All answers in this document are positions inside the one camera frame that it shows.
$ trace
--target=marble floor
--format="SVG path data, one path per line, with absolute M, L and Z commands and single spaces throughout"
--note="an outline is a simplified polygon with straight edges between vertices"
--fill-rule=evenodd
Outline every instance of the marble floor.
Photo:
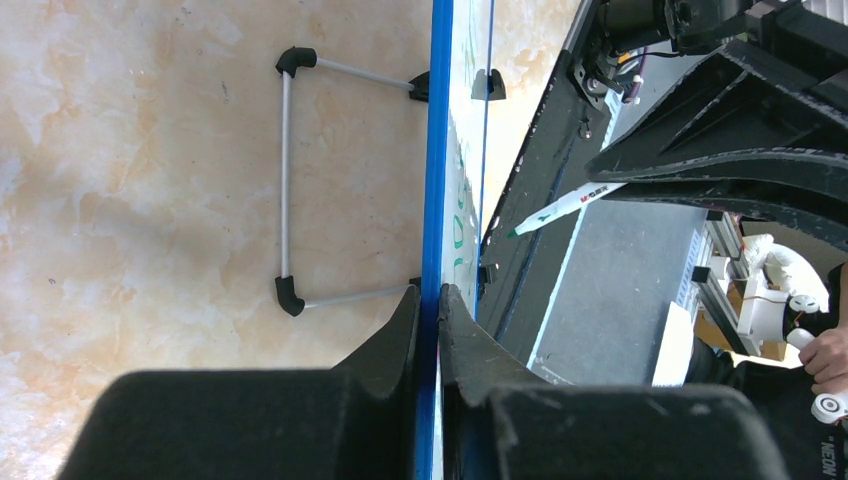
M 497 3 L 509 100 L 491 108 L 487 216 L 577 3 Z M 428 69 L 432 4 L 250 5 L 0 4 L 0 477 L 54 475 L 125 372 L 331 366 L 393 311 L 397 297 L 297 318 L 276 304 L 273 67 L 297 44 L 412 78 Z M 308 70 L 293 98 L 301 296 L 419 275 L 426 105 Z

